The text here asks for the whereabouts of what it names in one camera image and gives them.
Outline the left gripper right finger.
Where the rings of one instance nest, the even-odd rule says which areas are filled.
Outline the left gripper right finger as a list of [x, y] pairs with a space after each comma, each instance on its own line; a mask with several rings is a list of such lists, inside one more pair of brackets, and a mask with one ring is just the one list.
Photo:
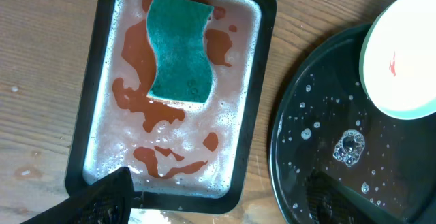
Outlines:
[[402, 220], [319, 170], [313, 170], [306, 178], [305, 192], [315, 223], [402, 223]]

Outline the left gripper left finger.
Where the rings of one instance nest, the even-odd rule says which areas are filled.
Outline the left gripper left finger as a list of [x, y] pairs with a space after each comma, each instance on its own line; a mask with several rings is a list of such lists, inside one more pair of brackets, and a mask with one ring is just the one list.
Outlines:
[[121, 167], [23, 224], [126, 224], [133, 194], [130, 170]]

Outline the green scrubbing sponge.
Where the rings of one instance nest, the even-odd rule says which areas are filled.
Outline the green scrubbing sponge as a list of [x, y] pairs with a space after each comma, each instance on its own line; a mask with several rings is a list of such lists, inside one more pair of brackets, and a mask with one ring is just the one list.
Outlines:
[[152, 0], [146, 20], [157, 72], [149, 95], [156, 99], [205, 103], [213, 73], [204, 31], [213, 6], [192, 0]]

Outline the light blue plate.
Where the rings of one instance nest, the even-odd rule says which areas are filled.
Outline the light blue plate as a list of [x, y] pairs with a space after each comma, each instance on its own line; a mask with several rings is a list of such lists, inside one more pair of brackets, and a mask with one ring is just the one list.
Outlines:
[[359, 61], [368, 98], [385, 115], [435, 113], [435, 0], [396, 0], [371, 25]]

